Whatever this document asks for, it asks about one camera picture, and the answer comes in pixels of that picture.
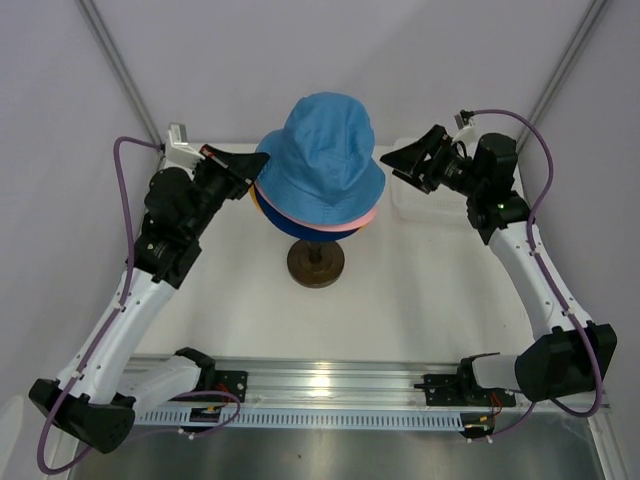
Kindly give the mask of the dark blue bucket hat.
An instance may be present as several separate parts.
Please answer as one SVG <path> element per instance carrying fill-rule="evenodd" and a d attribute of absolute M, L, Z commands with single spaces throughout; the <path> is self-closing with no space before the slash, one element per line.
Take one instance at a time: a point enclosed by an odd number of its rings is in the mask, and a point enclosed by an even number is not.
<path fill-rule="evenodd" d="M 258 198 L 258 200 L 264 211 L 263 215 L 271 222 L 273 226 L 275 226 L 277 229 L 284 232 L 285 234 L 288 234 L 299 240 L 313 241 L 313 242 L 337 241 L 358 232 L 358 229 L 343 231 L 343 232 L 323 232 L 323 231 L 317 231 L 308 227 L 304 227 L 304 226 L 295 224 L 293 221 L 287 220 L 280 214 L 276 213 L 275 210 L 272 207 L 269 207 L 263 199 Z"/>

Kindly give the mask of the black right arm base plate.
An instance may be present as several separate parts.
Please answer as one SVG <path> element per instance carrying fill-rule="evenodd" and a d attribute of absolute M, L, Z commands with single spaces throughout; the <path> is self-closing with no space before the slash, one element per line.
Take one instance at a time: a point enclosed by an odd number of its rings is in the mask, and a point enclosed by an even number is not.
<path fill-rule="evenodd" d="M 515 396 L 500 388 L 482 388 L 458 374 L 425 374 L 413 385 L 424 393 L 426 405 L 436 407 L 516 406 Z"/>

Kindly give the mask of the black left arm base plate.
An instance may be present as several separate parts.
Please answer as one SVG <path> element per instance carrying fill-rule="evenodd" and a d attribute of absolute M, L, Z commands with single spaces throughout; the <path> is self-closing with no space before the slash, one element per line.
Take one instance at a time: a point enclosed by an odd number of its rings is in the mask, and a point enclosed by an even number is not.
<path fill-rule="evenodd" d="M 231 393 L 243 403 L 248 391 L 248 379 L 249 373 L 247 371 L 217 370 L 211 389 Z"/>

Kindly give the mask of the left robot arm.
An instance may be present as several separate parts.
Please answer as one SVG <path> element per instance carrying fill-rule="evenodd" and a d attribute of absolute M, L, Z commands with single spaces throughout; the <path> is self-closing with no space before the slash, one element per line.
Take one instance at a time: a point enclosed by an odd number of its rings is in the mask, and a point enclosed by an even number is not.
<path fill-rule="evenodd" d="M 196 151 L 194 166 L 165 167 L 151 178 L 143 226 L 128 243 L 112 304 L 68 366 L 55 379 L 38 379 L 31 387 L 29 398 L 47 427 L 107 454 L 155 407 L 214 396 L 216 362 L 190 347 L 139 378 L 127 376 L 125 367 L 194 266 L 213 217 L 226 201 L 248 193 L 268 160 L 266 153 L 230 153 L 205 144 Z"/>

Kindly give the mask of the yellow bucket hat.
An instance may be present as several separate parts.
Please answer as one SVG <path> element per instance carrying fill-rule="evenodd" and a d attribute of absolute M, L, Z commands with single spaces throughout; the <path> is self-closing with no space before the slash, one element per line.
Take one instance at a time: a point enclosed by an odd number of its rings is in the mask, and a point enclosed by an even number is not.
<path fill-rule="evenodd" d="M 258 200 L 258 197 L 257 197 L 257 194 L 256 194 L 255 185 L 252 185 L 249 188 L 249 194 L 250 194 L 252 202 L 253 202 L 254 206 L 256 207 L 257 211 L 259 211 L 261 214 L 264 214 L 264 211 L 263 211 L 263 209 L 261 207 L 261 204 L 260 204 L 260 202 Z"/>

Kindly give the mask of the light blue bucket hat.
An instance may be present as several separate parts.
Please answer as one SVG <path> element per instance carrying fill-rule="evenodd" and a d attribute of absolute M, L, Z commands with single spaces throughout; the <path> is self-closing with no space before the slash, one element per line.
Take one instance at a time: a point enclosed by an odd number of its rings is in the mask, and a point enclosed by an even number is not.
<path fill-rule="evenodd" d="M 301 98 L 284 126 L 256 151 L 269 160 L 256 184 L 283 215 L 318 226 L 354 223 L 377 206 L 386 176 L 373 159 L 375 134 L 356 98 L 320 92 Z"/>

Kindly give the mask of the pink bucket hat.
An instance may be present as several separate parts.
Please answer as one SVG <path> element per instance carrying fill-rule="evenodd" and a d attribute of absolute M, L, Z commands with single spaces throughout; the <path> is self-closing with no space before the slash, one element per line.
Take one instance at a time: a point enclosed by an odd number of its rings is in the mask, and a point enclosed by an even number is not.
<path fill-rule="evenodd" d="M 294 217 L 291 217 L 291 216 L 289 216 L 287 214 L 284 214 L 282 211 L 280 211 L 278 208 L 276 208 L 273 205 L 271 200 L 266 196 L 266 194 L 262 191 L 262 189 L 259 186 L 253 187 L 253 190 L 255 192 L 254 196 L 256 198 L 263 199 L 269 207 L 272 207 L 275 210 L 276 213 L 280 214 L 285 219 L 291 220 L 295 224 L 298 224 L 298 225 L 301 225 L 301 226 L 304 226 L 304 227 L 308 227 L 308 228 L 311 228 L 311 229 L 314 229 L 314 230 L 317 230 L 317 231 L 343 232 L 343 231 L 349 231 L 349 230 L 357 230 L 357 229 L 366 227 L 368 224 L 370 224 L 378 214 L 378 207 L 374 206 L 366 214 L 364 214 L 364 215 L 360 216 L 359 218 L 357 218 L 356 220 L 353 220 L 353 221 L 350 221 L 350 222 L 341 223 L 341 224 L 335 224 L 335 225 L 312 224 L 312 223 L 308 223 L 308 222 L 304 222 L 304 221 L 298 220 L 298 219 L 296 219 Z"/>

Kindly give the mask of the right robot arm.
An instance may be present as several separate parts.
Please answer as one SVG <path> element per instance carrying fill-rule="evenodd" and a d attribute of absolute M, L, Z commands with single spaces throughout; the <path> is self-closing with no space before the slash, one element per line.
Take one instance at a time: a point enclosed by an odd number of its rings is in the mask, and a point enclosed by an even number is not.
<path fill-rule="evenodd" d="M 460 135 L 441 125 L 381 161 L 398 179 L 429 194 L 439 187 L 463 195 L 467 218 L 500 261 L 524 305 L 534 341 L 517 356 L 483 354 L 460 362 L 457 395 L 477 404 L 493 389 L 531 402 L 592 392 L 601 404 L 604 376 L 617 346 L 609 324 L 597 324 L 562 280 L 545 248 L 533 209 L 514 189 L 516 142 L 482 135 L 469 155 Z"/>

